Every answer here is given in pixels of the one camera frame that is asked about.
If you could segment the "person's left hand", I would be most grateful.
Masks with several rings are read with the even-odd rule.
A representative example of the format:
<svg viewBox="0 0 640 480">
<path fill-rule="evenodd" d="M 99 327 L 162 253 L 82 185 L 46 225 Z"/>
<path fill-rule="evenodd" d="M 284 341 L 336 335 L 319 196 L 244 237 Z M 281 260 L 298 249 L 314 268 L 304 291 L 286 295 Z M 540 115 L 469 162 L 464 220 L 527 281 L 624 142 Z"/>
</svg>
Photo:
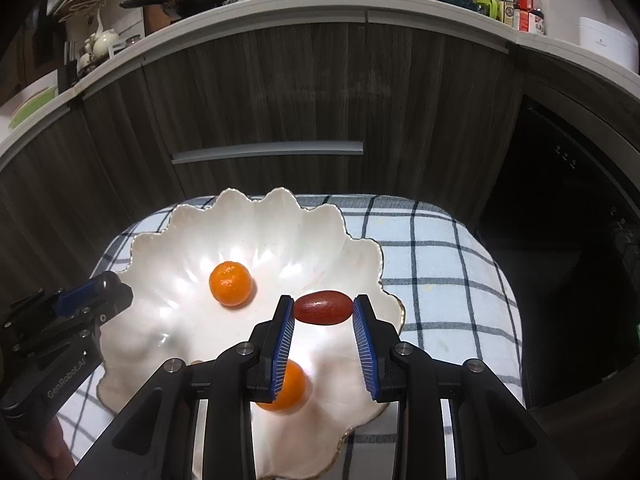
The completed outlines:
<svg viewBox="0 0 640 480">
<path fill-rule="evenodd" d="M 42 450 L 32 452 L 32 464 L 42 470 L 70 471 L 74 468 L 74 460 L 70 448 L 64 440 L 63 429 L 54 416 L 43 431 Z"/>
</svg>

